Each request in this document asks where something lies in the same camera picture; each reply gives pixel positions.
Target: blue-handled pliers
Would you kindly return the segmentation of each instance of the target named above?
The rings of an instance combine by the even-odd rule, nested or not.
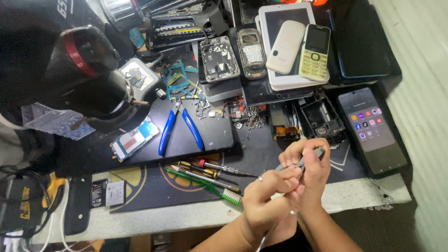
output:
[[[174,126],[174,123],[176,122],[176,115],[179,111],[180,107],[183,107],[182,103],[179,101],[179,105],[176,106],[175,111],[171,110],[168,116],[167,123],[165,124],[165,128],[162,132],[162,138],[160,139],[159,144],[159,155],[163,156],[165,154],[165,150],[167,149],[168,145],[168,139],[171,134],[172,127]],[[182,111],[182,117],[184,118],[185,123],[190,128],[191,133],[194,136],[194,140],[196,140],[196,143],[198,144],[199,149],[204,150],[204,142],[202,141],[201,135],[199,134],[198,129],[196,128],[196,125],[194,124],[193,120],[191,119],[190,115],[188,114],[188,111],[184,108]]]

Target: hand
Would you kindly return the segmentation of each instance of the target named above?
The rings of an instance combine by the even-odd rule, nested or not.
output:
[[[325,155],[320,161],[314,150],[318,147],[325,149]],[[305,159],[305,173],[300,178],[300,185],[285,196],[294,205],[294,211],[301,215],[315,213],[322,210],[322,194],[330,174],[330,145],[324,138],[301,139],[292,143],[282,154],[279,161],[283,167],[294,167],[301,159]]]
[[[269,170],[249,184],[244,190],[242,226],[246,240],[256,248],[267,231],[275,227],[265,246],[274,245],[291,238],[297,228],[297,219],[289,211],[293,205],[288,198],[277,197],[271,200],[276,192],[292,192],[299,185],[297,176],[300,169],[288,168],[283,171]]]

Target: white tablet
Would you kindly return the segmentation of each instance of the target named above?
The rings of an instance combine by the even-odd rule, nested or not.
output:
[[[271,53],[271,48],[274,45],[282,24],[285,21],[293,20],[300,22],[305,26],[316,23],[311,5],[309,3],[263,6],[259,9],[258,13],[260,18],[260,30],[266,55]],[[296,63],[294,63],[293,70],[291,70],[289,74],[280,74],[268,69],[267,73],[271,86],[275,86],[276,89],[283,90],[284,88],[290,89],[323,84],[329,80],[330,74],[328,71],[325,82],[312,81],[302,77],[299,74],[299,60],[300,54],[297,55]]]

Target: wall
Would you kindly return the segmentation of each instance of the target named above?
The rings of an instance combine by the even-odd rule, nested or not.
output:
[[[403,72],[387,102],[414,165],[417,237],[448,251],[448,1],[370,3]]]

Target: yellow feature phone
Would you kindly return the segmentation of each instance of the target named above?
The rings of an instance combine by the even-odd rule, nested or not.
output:
[[[302,77],[317,81],[325,80],[330,34],[330,29],[324,26],[313,24],[306,26],[299,66]]]

